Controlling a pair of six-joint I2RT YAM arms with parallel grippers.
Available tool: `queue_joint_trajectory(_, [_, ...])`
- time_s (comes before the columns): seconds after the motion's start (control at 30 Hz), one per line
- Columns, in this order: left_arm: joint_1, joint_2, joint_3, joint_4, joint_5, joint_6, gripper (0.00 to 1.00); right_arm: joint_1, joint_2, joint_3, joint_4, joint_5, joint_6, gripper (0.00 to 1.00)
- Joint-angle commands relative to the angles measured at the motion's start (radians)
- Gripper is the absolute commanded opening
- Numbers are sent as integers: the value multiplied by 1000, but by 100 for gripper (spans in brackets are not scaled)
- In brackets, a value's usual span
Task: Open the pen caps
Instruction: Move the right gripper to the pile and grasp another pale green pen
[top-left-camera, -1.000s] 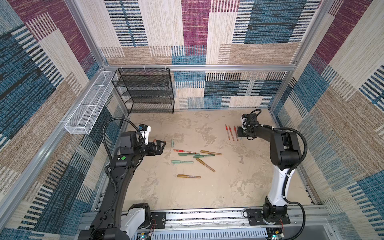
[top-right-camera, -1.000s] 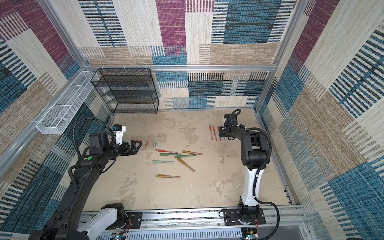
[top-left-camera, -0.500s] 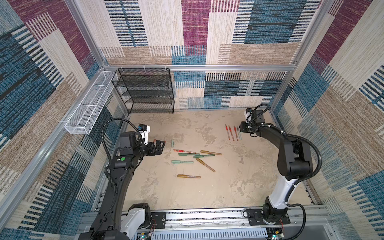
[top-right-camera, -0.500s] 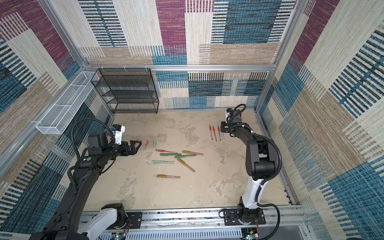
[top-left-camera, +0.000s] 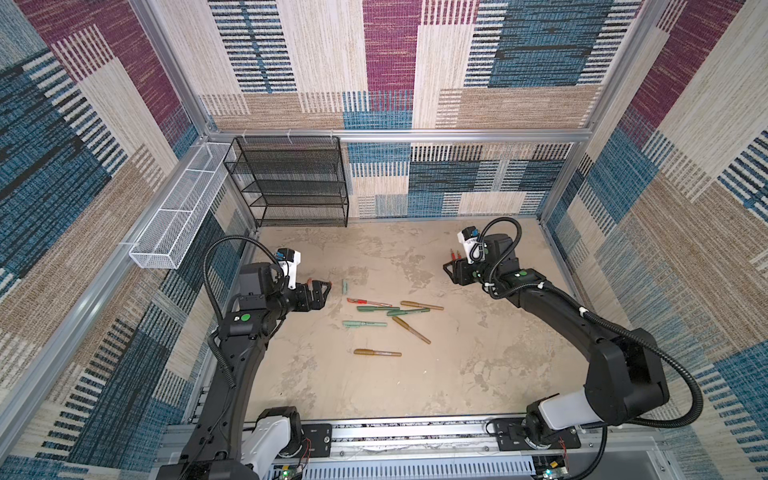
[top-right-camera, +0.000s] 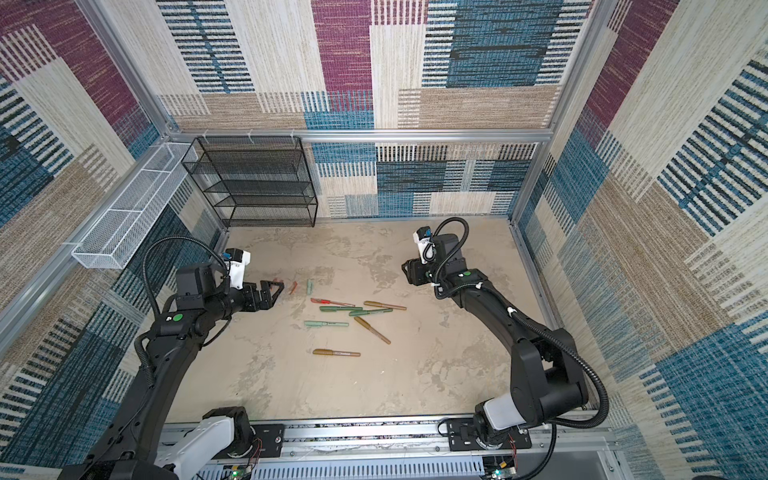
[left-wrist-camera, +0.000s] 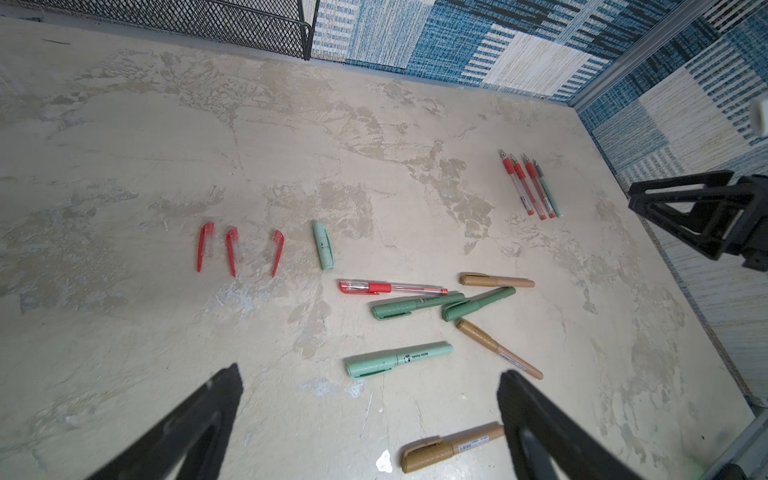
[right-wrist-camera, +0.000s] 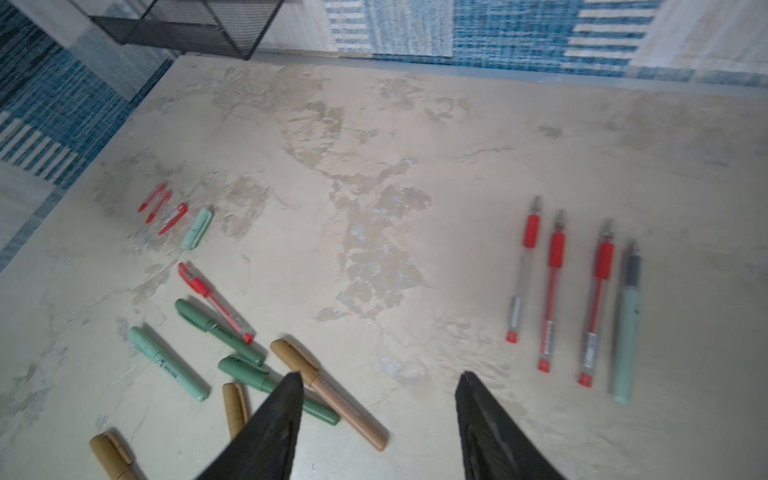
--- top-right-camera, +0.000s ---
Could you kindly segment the brown pen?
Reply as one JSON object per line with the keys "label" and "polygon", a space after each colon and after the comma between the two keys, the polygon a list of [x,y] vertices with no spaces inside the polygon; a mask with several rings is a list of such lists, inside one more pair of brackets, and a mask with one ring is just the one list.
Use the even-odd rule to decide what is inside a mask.
{"label": "brown pen", "polygon": [[396,304],[389,304],[389,303],[383,303],[383,302],[377,302],[372,300],[366,300],[363,302],[364,306],[373,307],[377,309],[391,309],[391,310],[397,310],[397,311],[407,311],[407,307],[402,305],[396,305]]}

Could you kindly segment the light green marker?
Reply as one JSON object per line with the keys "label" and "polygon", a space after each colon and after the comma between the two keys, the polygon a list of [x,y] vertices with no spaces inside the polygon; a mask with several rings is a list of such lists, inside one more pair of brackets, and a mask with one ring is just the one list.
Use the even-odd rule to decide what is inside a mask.
{"label": "light green marker", "polygon": [[348,328],[348,322],[304,321],[307,328]]}

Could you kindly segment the gold marker bottom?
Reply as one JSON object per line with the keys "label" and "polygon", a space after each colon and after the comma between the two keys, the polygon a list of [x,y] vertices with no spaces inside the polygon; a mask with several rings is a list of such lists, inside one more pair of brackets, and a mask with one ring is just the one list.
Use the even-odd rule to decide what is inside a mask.
{"label": "gold marker bottom", "polygon": [[340,356],[340,357],[352,357],[352,358],[361,357],[360,352],[332,350],[332,349],[313,349],[312,354],[318,355],[318,356]]}

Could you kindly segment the brown pen diagonal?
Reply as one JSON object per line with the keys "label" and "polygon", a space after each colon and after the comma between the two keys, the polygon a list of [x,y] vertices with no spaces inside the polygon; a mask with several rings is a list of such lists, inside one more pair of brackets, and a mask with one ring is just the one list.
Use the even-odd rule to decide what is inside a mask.
{"label": "brown pen diagonal", "polygon": [[354,320],[362,326],[364,329],[375,335],[377,338],[379,338],[381,341],[386,343],[387,345],[391,345],[391,340],[388,339],[384,334],[379,332],[377,329],[375,329],[370,323],[368,323],[366,320],[359,316],[354,316]]}

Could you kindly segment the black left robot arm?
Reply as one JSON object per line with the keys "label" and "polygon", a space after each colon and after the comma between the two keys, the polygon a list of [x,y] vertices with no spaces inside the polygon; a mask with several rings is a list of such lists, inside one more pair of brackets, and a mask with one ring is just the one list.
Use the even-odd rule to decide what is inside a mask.
{"label": "black left robot arm", "polygon": [[217,454],[247,453],[254,433],[241,407],[204,419],[164,456],[161,434],[182,380],[219,321],[239,312],[272,308],[281,282],[245,282],[245,265],[198,263],[176,273],[177,292],[134,342],[140,369],[114,419],[81,464],[67,465],[62,479],[193,479]]}

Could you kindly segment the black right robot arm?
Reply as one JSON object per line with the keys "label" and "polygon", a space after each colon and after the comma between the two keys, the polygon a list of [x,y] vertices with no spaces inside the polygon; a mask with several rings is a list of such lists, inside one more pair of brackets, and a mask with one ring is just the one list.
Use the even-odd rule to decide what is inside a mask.
{"label": "black right robot arm", "polygon": [[408,282],[432,285],[436,296],[453,300],[477,317],[510,355],[509,387],[475,407],[473,421],[484,447],[500,445],[511,428],[539,426],[588,401],[582,367],[539,333],[573,348],[570,334],[532,320],[503,297],[487,275],[469,269],[456,248],[457,235],[434,236],[422,227],[413,238],[419,257],[402,265]]}

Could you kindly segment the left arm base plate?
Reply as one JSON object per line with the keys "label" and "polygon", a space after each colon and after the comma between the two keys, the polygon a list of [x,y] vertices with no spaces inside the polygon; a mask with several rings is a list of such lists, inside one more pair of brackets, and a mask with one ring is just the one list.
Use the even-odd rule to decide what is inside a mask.
{"label": "left arm base plate", "polygon": [[233,444],[217,453],[213,459],[278,458],[282,452],[285,429],[286,425],[281,423],[252,424],[249,433],[236,433]]}

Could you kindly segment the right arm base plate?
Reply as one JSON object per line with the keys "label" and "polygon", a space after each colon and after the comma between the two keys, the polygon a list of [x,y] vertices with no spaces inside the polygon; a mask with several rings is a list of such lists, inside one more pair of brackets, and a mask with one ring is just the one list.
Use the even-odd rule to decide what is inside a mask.
{"label": "right arm base plate", "polygon": [[448,440],[452,452],[499,451],[530,449],[532,441],[527,432],[517,427],[497,431],[480,420],[469,417],[448,417],[437,424],[438,433]]}

